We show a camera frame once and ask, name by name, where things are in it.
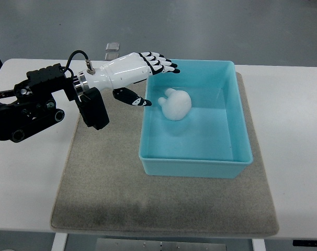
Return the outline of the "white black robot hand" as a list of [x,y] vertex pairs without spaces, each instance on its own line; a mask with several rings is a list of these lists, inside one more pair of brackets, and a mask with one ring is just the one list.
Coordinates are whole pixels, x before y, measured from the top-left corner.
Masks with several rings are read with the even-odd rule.
[[159,73],[179,73],[177,64],[156,52],[132,52],[105,62],[94,73],[80,73],[79,80],[85,87],[99,91],[111,89],[116,100],[132,106],[151,106],[152,103],[127,87]]

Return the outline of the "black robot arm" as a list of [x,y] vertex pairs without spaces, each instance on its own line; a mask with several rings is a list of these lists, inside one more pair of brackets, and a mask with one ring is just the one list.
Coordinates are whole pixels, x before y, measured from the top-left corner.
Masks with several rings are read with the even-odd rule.
[[67,77],[66,71],[59,63],[30,71],[13,89],[0,91],[0,141],[21,142],[64,119],[52,94],[63,90],[78,101],[74,73]]

